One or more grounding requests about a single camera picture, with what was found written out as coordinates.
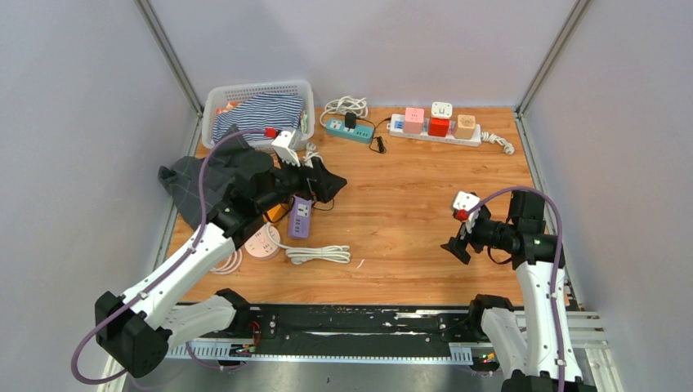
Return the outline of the tan cube socket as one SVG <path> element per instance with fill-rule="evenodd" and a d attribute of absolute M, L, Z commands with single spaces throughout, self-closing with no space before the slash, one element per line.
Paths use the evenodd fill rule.
<path fill-rule="evenodd" d="M 476 117 L 468 114 L 459 114 L 454 137 L 459 140 L 470 140 L 476 131 Z"/>

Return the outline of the orange power strip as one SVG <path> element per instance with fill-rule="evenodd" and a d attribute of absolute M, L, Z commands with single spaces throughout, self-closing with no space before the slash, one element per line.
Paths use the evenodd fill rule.
<path fill-rule="evenodd" d="M 273 208 L 271 208 L 267 213 L 266 213 L 266 219 L 269 222 L 279 222 L 281 221 L 284 217 L 285 214 L 288 212 L 288 204 L 281 203 Z"/>

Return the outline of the teal power strip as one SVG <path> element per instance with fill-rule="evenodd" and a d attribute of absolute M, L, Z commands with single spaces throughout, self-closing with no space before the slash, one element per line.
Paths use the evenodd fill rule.
<path fill-rule="evenodd" d="M 326 132 L 331 136 L 343 139 L 370 144 L 373 139 L 373 128 L 357 123 L 354 128 L 346 127 L 346 123 L 341 119 L 332 118 L 326 122 Z"/>

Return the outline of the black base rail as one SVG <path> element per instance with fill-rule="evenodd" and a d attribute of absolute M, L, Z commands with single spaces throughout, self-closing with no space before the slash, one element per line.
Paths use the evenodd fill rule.
<path fill-rule="evenodd" d="M 254 305 L 242 332 L 208 332 L 170 359 L 233 362 L 481 363 L 493 346 L 466 306 Z"/>

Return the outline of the black charger on teal strip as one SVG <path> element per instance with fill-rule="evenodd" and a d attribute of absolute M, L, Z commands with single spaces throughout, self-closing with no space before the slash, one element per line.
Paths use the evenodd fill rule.
<path fill-rule="evenodd" d="M 358 116 L 355 113 L 347 112 L 344 114 L 344 127 L 346 129 L 355 129 Z"/>

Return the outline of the blue white striped cloth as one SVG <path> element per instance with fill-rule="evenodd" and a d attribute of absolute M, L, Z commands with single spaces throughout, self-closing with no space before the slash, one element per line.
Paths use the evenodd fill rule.
<path fill-rule="evenodd" d="M 217 114 L 212 126 L 212 140 L 221 140 L 233 125 L 240 131 L 264 130 L 266 127 L 299 128 L 304 109 L 300 96 L 263 92 Z"/>

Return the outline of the pink cube socket back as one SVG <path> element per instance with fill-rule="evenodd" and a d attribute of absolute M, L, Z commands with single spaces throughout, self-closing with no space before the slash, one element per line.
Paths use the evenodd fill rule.
<path fill-rule="evenodd" d="M 423 131 L 424 118 L 424 109 L 407 107 L 404 115 L 403 132 L 407 134 L 420 134 Z"/>

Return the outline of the white plastic basket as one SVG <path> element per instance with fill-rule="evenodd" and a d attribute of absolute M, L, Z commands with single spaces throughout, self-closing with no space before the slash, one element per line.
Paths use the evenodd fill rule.
<path fill-rule="evenodd" d="M 212 148 L 236 125 L 240 130 L 295 128 L 303 149 L 315 131 L 315 106 L 309 82 L 292 80 L 216 87 L 208 93 L 201 142 Z"/>

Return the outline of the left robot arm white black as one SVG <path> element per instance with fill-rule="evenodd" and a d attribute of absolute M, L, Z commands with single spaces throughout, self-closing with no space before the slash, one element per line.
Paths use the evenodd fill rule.
<path fill-rule="evenodd" d="M 209 332 L 243 336 L 250 327 L 249 304 L 230 289 L 185 309 L 175 306 L 222 256 L 243 246 L 264 225 L 263 215 L 292 197 L 328 203 L 347 185 L 318 159 L 309 167 L 281 163 L 250 151 L 232 169 L 221 200 L 202 211 L 202 221 L 185 247 L 148 277 L 116 296 L 95 303 L 96 343 L 135 378 L 148 375 L 169 349 Z"/>

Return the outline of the dark grey checked cloth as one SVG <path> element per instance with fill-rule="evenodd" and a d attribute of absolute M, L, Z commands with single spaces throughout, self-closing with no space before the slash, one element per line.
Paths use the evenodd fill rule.
<path fill-rule="evenodd" d="M 226 190 L 233 182 L 240 161 L 251 156 L 253 151 L 244 136 L 236 136 L 213 152 L 203 177 L 203 196 L 208 213 L 226 199 Z M 161 166 L 158 172 L 160 184 L 172 196 L 183 221 L 193 230 L 198 229 L 203 219 L 199 200 L 202 163 L 201 158 L 185 156 L 170 167 Z"/>

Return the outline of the round pink power strip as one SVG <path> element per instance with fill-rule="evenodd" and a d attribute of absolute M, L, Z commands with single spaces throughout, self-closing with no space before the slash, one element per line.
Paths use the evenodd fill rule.
<path fill-rule="evenodd" d="M 279 231 L 269 223 L 265 223 L 244 244 L 245 251 L 254 259 L 267 261 L 279 254 L 281 247 Z"/>

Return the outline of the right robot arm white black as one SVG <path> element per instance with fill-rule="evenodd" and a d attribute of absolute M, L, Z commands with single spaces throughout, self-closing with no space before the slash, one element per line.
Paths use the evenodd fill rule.
<path fill-rule="evenodd" d="M 527 186 L 501 189 L 486 198 L 460 191 L 452 216 L 456 235 L 442 248 L 468 264 L 468 252 L 499 249 L 521 286 L 525 327 L 506 297 L 478 295 L 470 303 L 467 330 L 490 340 L 504 377 L 504 391 L 594 391 L 585 382 L 570 340 L 565 305 L 565 256 L 557 205 Z"/>

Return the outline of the white blue small adapter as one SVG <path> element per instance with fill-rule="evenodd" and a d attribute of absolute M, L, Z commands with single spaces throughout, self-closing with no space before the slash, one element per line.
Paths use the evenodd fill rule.
<path fill-rule="evenodd" d="M 404 130 L 404 122 L 402 120 L 393 120 L 391 122 L 391 129 L 396 131 Z"/>

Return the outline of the white long power strip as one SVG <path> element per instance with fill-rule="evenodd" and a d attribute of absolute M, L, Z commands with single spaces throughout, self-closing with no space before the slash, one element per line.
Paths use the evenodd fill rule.
<path fill-rule="evenodd" d="M 445 143 L 452 145 L 465 145 L 470 147 L 478 147 L 482 143 L 481 126 L 475 125 L 472 135 L 469 139 L 459 139 L 455 137 L 455 132 L 458 129 L 456 120 L 449 120 L 448 130 L 445 136 L 434 136 L 428 133 L 430 118 L 423 119 L 423 128 L 419 133 L 404 132 L 405 116 L 403 114 L 393 114 L 390 122 L 387 124 L 387 130 L 390 136 L 401 137 L 413 140 L 425 140 L 436 143 Z"/>

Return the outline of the purple power strip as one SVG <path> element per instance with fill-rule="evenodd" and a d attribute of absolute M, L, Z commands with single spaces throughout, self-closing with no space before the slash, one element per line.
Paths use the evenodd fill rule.
<path fill-rule="evenodd" d="M 307 239 L 311 226 L 312 201 L 298 196 L 293 197 L 293 206 L 288 215 L 288 236 L 293 239 Z"/>

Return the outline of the red cube socket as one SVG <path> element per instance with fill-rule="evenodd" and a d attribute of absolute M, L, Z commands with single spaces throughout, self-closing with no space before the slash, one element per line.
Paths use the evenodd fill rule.
<path fill-rule="evenodd" d="M 430 118 L 427 134 L 434 137 L 446 137 L 449 130 L 449 120 Z"/>

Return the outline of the white cube socket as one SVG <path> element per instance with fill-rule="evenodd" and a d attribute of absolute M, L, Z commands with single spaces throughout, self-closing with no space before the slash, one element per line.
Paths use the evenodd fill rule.
<path fill-rule="evenodd" d="M 449 102 L 435 101 L 431 104 L 431 117 L 450 119 L 453 116 L 454 107 Z"/>

